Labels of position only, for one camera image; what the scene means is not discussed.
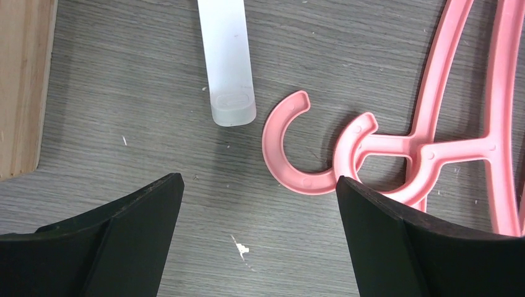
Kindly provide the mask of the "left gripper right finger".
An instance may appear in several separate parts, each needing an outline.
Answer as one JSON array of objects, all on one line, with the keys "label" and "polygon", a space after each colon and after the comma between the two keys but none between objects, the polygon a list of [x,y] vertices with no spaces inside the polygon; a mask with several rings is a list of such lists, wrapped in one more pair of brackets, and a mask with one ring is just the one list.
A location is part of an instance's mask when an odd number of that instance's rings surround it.
[{"label": "left gripper right finger", "polygon": [[340,177],[361,296],[523,296],[524,238],[442,220]]}]

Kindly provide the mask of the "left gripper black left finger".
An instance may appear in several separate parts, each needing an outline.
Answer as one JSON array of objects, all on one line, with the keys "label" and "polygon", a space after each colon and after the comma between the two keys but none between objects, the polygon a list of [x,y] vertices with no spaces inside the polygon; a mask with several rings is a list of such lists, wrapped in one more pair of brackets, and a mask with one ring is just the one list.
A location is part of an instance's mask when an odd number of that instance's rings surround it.
[{"label": "left gripper black left finger", "polygon": [[1,236],[2,296],[156,296],[184,191],[170,173],[33,233]]}]

